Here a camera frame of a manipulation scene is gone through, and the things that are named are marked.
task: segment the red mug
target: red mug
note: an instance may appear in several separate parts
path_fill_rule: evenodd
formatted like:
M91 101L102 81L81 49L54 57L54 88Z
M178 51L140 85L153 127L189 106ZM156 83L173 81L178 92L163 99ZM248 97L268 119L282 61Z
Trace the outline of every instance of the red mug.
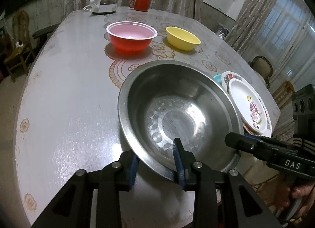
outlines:
M150 0L131 0L129 2L129 7L134 8L137 11L148 11L150 6Z

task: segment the chair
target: chair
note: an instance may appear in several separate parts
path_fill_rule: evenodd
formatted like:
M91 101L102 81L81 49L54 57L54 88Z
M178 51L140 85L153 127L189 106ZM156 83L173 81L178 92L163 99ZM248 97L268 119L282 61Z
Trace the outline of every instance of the chair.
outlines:
M30 41L28 25L29 16L27 12L25 10L19 10L12 18L12 34L14 39L23 43L23 46L14 49L11 55L4 59L4 64L13 82L15 82L15 76L12 73L12 70L22 65L25 73L28 74L28 67L26 66L26 63L31 55L33 60L35 60L35 54ZM29 49L29 53L24 60L23 54L27 49Z
M10 56L13 52L13 41L9 34L5 34L0 38L0 71L7 77L9 73L4 65L4 59Z
M294 86L290 81L285 80L281 86L272 94L276 104L279 109L283 109L288 103L291 101L291 96L295 92Z
M251 62L248 62L248 65L259 75L263 77L266 83L266 87L270 88L269 79L273 74L273 68L271 63L267 58L258 55Z

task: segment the mug handle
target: mug handle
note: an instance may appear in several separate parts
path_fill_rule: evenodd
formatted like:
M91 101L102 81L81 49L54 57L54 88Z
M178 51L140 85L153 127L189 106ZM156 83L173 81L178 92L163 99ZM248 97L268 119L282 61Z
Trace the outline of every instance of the mug handle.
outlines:
M132 3L133 1L136 1L136 0L130 0L128 7L134 8L134 5L131 6L131 3Z

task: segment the yellow bowl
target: yellow bowl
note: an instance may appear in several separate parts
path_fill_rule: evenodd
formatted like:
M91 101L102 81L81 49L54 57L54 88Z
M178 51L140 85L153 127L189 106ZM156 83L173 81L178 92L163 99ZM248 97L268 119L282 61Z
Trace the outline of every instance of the yellow bowl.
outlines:
M192 33L178 27L166 27L167 40L181 50L190 51L201 43Z

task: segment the stainless steel bowl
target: stainless steel bowl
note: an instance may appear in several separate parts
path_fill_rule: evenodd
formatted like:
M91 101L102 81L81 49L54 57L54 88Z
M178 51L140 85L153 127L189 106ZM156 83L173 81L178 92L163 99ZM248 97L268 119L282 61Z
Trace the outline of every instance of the stainless steel bowl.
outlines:
M229 132L243 134L228 93L210 76L177 61L153 61L135 69L118 97L123 134L133 152L151 169L174 181L172 142L212 169L227 171L239 160L224 143Z

